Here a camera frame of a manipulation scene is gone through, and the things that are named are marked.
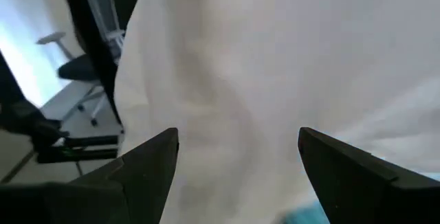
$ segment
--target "white cloth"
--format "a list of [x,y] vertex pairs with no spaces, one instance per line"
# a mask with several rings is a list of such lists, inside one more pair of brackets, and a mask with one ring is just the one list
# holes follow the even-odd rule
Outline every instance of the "white cloth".
[[440,171],[440,5],[139,0],[115,98],[121,153],[179,129],[161,223],[269,223],[315,198],[302,126]]

